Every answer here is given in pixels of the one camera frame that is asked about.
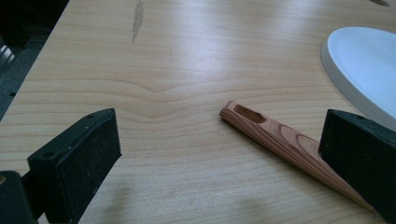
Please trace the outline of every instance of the light wood surface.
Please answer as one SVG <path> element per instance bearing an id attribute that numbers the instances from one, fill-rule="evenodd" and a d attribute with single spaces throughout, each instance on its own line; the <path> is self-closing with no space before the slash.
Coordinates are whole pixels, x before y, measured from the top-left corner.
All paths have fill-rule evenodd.
<path id="1" fill-rule="evenodd" d="M 219 117 L 229 100 L 319 140 L 360 114 L 320 61 L 344 26 L 396 33 L 396 0 L 71 0 L 0 122 L 0 170 L 115 107 L 122 157 L 81 223 L 381 223 Z"/>

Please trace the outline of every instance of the white oval object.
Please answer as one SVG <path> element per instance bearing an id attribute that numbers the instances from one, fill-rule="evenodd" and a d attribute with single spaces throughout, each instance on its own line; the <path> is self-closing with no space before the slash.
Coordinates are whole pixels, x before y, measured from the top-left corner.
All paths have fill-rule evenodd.
<path id="1" fill-rule="evenodd" d="M 396 132 L 396 34 L 366 27 L 338 29 L 323 44 L 321 60 L 361 112 Z"/>

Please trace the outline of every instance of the black rubber pad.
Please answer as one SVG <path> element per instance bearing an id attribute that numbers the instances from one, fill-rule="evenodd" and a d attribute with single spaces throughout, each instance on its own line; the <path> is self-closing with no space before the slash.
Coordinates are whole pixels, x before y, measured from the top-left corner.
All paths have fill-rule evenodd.
<path id="1" fill-rule="evenodd" d="M 338 110 L 327 113 L 319 154 L 389 223 L 396 223 L 396 133 Z"/>
<path id="2" fill-rule="evenodd" d="M 49 222 L 78 223 L 91 199 L 120 157 L 114 109 L 90 114 L 28 158 L 43 183 Z"/>

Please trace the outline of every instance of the wooden table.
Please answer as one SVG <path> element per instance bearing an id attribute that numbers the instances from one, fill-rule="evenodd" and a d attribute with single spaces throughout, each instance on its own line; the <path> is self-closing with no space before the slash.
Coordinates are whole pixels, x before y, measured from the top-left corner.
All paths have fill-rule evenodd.
<path id="1" fill-rule="evenodd" d="M 317 140 L 328 108 L 360 114 L 320 47 L 344 26 L 396 32 L 387 1 L 71 0 L 1 121 L 0 170 L 115 107 L 123 155 L 80 223 L 382 222 L 219 112 L 235 100 Z"/>

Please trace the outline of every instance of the table surface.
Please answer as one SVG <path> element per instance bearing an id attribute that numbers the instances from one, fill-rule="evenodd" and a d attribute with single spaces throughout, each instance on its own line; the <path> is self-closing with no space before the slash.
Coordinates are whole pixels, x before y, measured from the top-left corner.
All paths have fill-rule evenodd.
<path id="1" fill-rule="evenodd" d="M 81 223 L 381 223 L 219 112 L 235 100 L 316 140 L 328 108 L 361 114 L 320 47 L 344 26 L 396 32 L 387 1 L 71 0 L 0 123 L 0 170 L 25 174 L 30 154 L 114 107 L 122 157 Z"/>

